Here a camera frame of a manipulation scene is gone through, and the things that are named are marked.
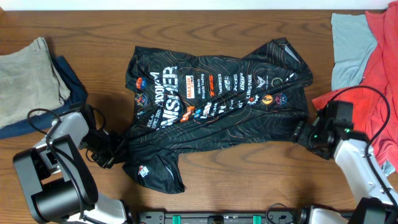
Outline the black cycling jersey orange print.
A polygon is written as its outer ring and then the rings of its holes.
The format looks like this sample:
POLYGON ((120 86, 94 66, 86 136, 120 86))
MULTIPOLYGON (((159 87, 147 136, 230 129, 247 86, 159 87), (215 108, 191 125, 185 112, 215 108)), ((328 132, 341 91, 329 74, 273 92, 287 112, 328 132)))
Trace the black cycling jersey orange print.
POLYGON ((308 118, 312 82, 287 39, 242 58, 136 47, 126 72, 135 105, 123 170, 143 187, 182 193, 179 155, 288 141, 308 118))

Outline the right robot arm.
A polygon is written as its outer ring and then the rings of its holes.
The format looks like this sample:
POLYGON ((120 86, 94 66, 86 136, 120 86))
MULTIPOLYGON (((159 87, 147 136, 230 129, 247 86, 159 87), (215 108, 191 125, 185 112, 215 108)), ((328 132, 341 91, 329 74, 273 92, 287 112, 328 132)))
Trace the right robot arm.
POLYGON ((347 126, 326 129, 301 121, 291 140, 324 159, 333 159, 356 202, 348 218, 327 206, 307 206, 297 215, 297 223, 397 223, 397 192, 377 165, 364 135, 347 126))

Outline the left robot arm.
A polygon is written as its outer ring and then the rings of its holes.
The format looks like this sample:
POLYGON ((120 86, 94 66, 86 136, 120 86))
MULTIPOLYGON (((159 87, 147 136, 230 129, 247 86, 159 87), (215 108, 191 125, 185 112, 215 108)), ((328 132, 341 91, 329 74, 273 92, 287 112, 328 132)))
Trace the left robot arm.
POLYGON ((37 223, 133 223, 123 201, 98 192, 79 153, 90 131, 80 111, 57 115, 41 141, 14 156, 13 166, 37 223))

